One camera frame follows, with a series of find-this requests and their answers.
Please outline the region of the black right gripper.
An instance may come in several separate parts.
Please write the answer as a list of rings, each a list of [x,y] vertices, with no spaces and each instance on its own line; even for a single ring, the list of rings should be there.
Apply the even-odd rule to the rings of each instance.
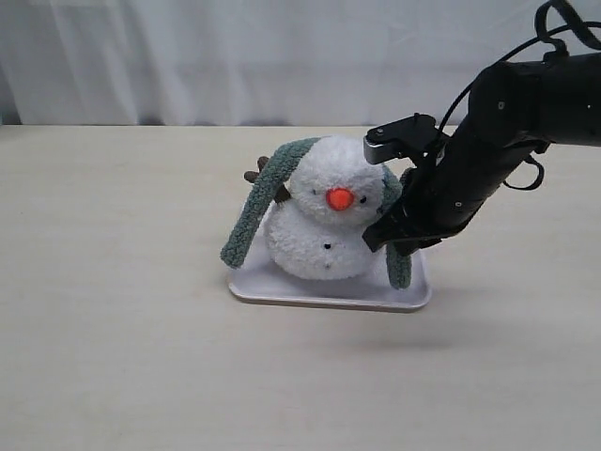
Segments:
[[[492,161],[452,162],[410,168],[396,176],[384,170],[385,195],[376,222],[362,233],[372,253],[387,244],[403,257],[463,231],[498,190]]]

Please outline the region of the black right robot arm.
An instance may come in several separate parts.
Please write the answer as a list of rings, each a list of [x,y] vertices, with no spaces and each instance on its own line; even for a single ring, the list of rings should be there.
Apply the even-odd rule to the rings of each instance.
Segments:
[[[598,53],[484,69],[450,135],[424,114],[369,130],[367,162],[409,158],[415,167],[363,240],[372,251],[394,243],[410,255],[460,233],[519,165],[552,144],[600,145]]]

